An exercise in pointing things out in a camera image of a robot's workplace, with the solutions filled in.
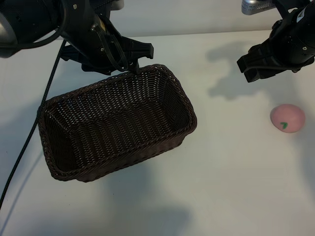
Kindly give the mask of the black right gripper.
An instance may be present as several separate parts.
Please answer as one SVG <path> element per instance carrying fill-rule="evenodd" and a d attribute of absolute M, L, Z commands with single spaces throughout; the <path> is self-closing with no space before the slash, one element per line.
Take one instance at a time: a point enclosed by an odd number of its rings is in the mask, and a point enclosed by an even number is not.
<path fill-rule="evenodd" d="M 269 78 L 274 72 L 298 72 L 314 61 L 315 7 L 296 6 L 291 12 L 283 5 L 276 8 L 282 20 L 273 25 L 269 43 L 252 46 L 246 55 L 237 60 L 248 83 Z M 273 55 L 268 58 L 270 48 Z"/>

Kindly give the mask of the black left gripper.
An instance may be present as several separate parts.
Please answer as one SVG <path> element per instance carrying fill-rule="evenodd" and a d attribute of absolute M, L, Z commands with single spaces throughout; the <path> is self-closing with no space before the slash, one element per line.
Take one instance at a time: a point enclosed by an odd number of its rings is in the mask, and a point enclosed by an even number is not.
<path fill-rule="evenodd" d="M 137 60 L 154 58 L 151 43 L 121 37 L 109 20 L 111 11 L 124 7 L 122 0 L 65 0 L 67 25 L 62 38 L 70 45 L 62 59 L 81 64 L 85 72 L 111 75 L 112 72 L 139 73 Z"/>

